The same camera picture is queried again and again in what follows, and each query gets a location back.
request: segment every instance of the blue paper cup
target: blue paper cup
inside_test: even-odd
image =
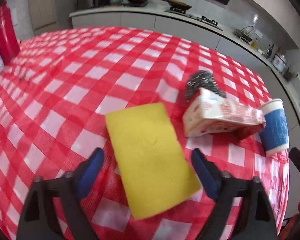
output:
[[[282,100],[273,99],[259,109],[266,119],[266,128],[260,132],[260,138],[267,157],[289,149],[289,133]]]

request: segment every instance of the gas stove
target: gas stove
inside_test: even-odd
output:
[[[218,30],[223,31],[223,30],[218,26],[218,22],[216,22],[216,21],[214,21],[214,20],[210,20],[210,19],[208,19],[208,18],[205,17],[205,16],[202,16],[202,17],[200,18],[200,17],[194,16],[194,15],[192,15],[192,14],[187,14],[186,11],[183,11],[183,10],[180,10],[180,9],[176,9],[176,8],[172,8],[172,7],[171,7],[169,10],[165,10],[165,12],[169,12],[169,13],[174,13],[174,14],[182,15],[182,16],[185,16],[185,17],[187,17],[187,18],[190,18],[190,19],[193,19],[193,20],[196,20],[196,21],[205,23],[205,24],[207,24],[207,25],[210,25],[210,26],[212,26],[212,27],[217,28]]]

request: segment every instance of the tablecloth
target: tablecloth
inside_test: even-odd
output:
[[[197,43],[133,28],[70,29],[22,42],[21,52],[0,73],[0,228],[15,239],[19,215],[34,176],[60,177],[88,158],[95,147],[104,166],[82,208],[101,240],[193,240],[214,207],[203,190],[146,220],[134,220],[114,158],[104,115],[163,102],[188,162],[200,148],[208,160],[233,176],[259,176],[269,195],[277,228],[289,188],[287,151],[266,158],[258,135],[238,142],[231,133],[185,138],[189,75],[208,70],[228,98],[252,107],[270,100],[260,76]],[[239,211],[236,199],[222,239]],[[71,239],[55,200],[65,237]]]

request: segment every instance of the yellow sponge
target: yellow sponge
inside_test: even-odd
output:
[[[134,219],[164,212],[201,188],[162,103],[106,114],[106,125]]]

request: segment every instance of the white cup rim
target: white cup rim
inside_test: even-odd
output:
[[[259,109],[261,110],[265,106],[269,105],[270,103],[276,102],[276,101],[280,101],[282,103],[282,105],[283,105],[283,101],[280,98],[275,98],[275,99],[272,99],[272,100],[264,103],[262,106],[259,107]]]

